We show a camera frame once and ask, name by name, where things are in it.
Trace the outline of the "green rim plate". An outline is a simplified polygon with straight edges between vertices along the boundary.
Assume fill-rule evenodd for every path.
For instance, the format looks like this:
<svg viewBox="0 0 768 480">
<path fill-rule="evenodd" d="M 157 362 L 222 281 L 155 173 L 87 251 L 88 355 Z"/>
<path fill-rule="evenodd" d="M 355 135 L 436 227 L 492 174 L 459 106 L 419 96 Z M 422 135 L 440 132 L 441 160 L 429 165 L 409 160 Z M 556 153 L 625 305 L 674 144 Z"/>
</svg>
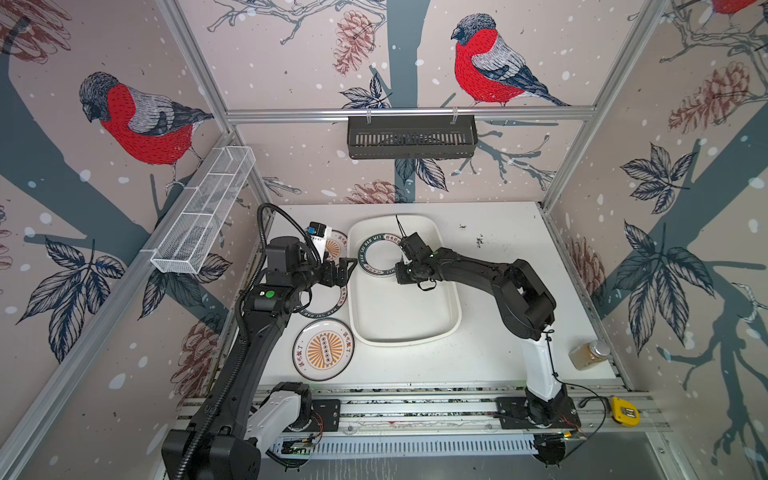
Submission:
<svg viewBox="0 0 768 480">
<path fill-rule="evenodd" d="M 311 294 L 303 292 L 301 302 L 308 306 L 300 311 L 300 314 L 309 319 L 322 319 L 333 316 L 347 300 L 347 287 L 326 287 L 315 285 L 310 290 Z"/>
<path fill-rule="evenodd" d="M 365 239 L 357 258 L 362 270 L 374 277 L 390 277 L 403 259 L 401 237 L 391 233 L 378 233 Z"/>
</svg>

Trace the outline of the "orange sunburst plate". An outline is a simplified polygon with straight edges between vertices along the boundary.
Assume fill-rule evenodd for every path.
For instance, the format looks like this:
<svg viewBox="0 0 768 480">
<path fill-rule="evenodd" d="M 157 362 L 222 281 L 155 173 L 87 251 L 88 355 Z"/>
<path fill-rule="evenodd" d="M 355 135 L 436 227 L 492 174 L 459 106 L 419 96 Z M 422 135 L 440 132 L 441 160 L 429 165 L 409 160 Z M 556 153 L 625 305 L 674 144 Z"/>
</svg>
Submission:
<svg viewBox="0 0 768 480">
<path fill-rule="evenodd" d="M 354 355 L 351 329 L 342 321 L 328 318 L 303 328 L 292 348 L 296 371 L 305 379 L 323 382 L 340 375 Z"/>
<path fill-rule="evenodd" d="M 348 237 L 344 232 L 338 230 L 332 230 L 326 239 L 325 251 L 328 254 L 328 258 L 337 263 L 342 257 L 346 257 L 348 253 Z"/>
</svg>

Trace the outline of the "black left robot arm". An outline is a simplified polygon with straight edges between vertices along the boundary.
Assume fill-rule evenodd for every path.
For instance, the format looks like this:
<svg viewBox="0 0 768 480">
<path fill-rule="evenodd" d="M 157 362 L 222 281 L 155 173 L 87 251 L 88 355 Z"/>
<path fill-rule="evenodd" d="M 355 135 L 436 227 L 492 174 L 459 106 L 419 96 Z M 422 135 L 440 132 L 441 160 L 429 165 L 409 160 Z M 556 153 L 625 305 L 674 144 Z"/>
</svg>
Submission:
<svg viewBox="0 0 768 480">
<path fill-rule="evenodd" d="M 169 431 L 161 454 L 172 479 L 255 479 L 262 454 L 288 426 L 312 416 L 309 388 L 283 382 L 259 410 L 265 427 L 247 432 L 251 407 L 290 317 L 303 309 L 301 295 L 316 285 L 343 287 L 358 262 L 317 259 L 310 238 L 277 237 L 264 245 L 258 272 L 239 297 L 238 336 L 203 405 L 183 429 Z"/>
</svg>

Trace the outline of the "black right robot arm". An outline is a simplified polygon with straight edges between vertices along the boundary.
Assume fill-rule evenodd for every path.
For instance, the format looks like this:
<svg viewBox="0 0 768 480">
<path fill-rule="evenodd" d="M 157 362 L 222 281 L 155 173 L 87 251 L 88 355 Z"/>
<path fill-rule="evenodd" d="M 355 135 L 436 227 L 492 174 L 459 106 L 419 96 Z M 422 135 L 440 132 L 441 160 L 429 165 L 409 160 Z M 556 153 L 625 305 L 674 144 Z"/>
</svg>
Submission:
<svg viewBox="0 0 768 480">
<path fill-rule="evenodd" d="M 431 249 L 417 233 L 401 240 L 404 259 L 395 266 L 400 285 L 435 287 L 454 282 L 491 295 L 502 323 L 520 340 L 526 368 L 527 419 L 548 427 L 561 419 L 567 390 L 558 378 L 551 353 L 551 326 L 556 301 L 533 267 L 525 260 L 494 263 L 461 255 L 451 249 Z"/>
</svg>

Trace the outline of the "white plastic bin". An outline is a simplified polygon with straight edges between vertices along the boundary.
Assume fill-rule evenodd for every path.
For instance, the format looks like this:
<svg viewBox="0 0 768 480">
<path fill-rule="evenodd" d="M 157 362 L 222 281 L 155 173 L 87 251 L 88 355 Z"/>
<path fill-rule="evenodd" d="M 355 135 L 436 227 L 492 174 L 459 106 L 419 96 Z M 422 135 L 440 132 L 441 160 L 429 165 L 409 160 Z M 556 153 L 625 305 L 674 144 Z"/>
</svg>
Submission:
<svg viewBox="0 0 768 480">
<path fill-rule="evenodd" d="M 432 249 L 442 246 L 438 227 L 420 215 L 387 215 L 361 220 L 348 232 L 349 250 L 357 258 L 363 241 L 378 233 L 401 240 L 418 233 Z M 460 325 L 462 310 L 455 284 L 428 282 L 399 285 L 395 274 L 374 277 L 358 266 L 349 281 L 349 311 L 353 333 L 371 346 L 410 346 L 444 338 Z"/>
</svg>

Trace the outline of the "glass spice jar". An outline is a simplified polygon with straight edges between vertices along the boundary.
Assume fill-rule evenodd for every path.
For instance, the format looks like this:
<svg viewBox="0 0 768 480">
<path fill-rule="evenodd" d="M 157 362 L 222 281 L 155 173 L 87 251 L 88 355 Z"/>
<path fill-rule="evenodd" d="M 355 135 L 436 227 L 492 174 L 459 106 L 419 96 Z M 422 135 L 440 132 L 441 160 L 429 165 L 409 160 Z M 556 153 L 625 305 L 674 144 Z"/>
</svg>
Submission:
<svg viewBox="0 0 768 480">
<path fill-rule="evenodd" d="M 599 339 L 579 345 L 569 352 L 571 363 L 579 371 L 587 370 L 607 361 L 610 356 L 611 349 L 609 345 Z"/>
</svg>

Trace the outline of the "yellow tape measure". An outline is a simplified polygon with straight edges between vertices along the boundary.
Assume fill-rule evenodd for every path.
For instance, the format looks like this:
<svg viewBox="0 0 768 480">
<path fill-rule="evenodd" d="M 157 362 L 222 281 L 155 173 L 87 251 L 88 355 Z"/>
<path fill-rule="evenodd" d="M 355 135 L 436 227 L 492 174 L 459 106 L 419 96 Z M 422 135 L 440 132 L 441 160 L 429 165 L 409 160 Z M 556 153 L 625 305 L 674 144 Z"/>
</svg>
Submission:
<svg viewBox="0 0 768 480">
<path fill-rule="evenodd" d="M 640 424 L 640 413 L 631 402 L 613 396 L 610 398 L 610 409 L 612 419 L 619 425 L 635 427 Z"/>
</svg>

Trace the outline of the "black wall basket shelf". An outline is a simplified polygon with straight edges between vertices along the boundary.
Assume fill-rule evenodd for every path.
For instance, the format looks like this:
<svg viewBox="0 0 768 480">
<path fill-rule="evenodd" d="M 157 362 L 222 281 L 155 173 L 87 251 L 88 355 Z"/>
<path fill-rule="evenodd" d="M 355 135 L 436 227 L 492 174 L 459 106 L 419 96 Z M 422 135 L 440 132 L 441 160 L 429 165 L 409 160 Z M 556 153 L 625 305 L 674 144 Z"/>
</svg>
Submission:
<svg viewBox="0 0 768 480">
<path fill-rule="evenodd" d="M 355 160 L 469 158 L 477 144 L 472 115 L 350 117 L 347 124 Z"/>
</svg>

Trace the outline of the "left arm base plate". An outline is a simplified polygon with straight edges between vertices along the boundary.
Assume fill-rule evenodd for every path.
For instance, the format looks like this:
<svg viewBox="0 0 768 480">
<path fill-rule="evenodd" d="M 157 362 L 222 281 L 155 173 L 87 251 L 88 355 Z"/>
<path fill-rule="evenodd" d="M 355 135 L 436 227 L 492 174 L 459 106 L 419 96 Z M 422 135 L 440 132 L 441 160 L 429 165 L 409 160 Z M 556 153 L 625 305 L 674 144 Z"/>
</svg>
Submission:
<svg viewBox="0 0 768 480">
<path fill-rule="evenodd" d="M 284 433 L 327 433 L 337 432 L 340 423 L 341 401 L 321 399 L 312 401 L 312 414 L 309 419 L 286 427 Z"/>
</svg>

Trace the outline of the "aluminium rail front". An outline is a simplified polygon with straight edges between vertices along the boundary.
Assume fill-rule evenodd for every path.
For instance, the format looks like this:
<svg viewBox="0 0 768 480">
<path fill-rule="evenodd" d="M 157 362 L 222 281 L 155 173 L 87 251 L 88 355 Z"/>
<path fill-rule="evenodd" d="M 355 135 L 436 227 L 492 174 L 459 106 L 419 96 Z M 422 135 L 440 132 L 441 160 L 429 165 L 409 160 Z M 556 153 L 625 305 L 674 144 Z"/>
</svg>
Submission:
<svg viewBox="0 0 768 480">
<path fill-rule="evenodd" d="M 582 389 L 569 392 L 581 428 L 576 430 L 529 429 L 503 430 L 494 417 L 497 397 L 525 397 L 515 388 L 448 388 L 448 389 L 336 389 L 318 390 L 312 400 L 341 401 L 340 423 L 331 435 L 452 435 L 491 433 L 561 433 L 571 431 L 577 437 L 588 433 L 651 432 L 672 430 L 652 396 L 645 392 L 629 392 L 618 387 L 597 387 L 595 391 L 607 398 L 613 396 L 631 402 L 639 409 L 640 424 L 624 427 L 604 411 L 600 400 L 591 400 Z"/>
</svg>

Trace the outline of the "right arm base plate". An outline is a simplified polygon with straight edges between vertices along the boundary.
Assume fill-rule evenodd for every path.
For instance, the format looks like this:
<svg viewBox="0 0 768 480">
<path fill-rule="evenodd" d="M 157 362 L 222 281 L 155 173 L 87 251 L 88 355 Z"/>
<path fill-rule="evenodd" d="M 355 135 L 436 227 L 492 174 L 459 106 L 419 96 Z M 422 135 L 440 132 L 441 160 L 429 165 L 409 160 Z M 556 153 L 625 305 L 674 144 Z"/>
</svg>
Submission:
<svg viewBox="0 0 768 480">
<path fill-rule="evenodd" d="M 568 396 L 547 402 L 537 398 L 497 397 L 495 405 L 494 417 L 499 420 L 503 430 L 581 428 L 576 407 Z"/>
</svg>

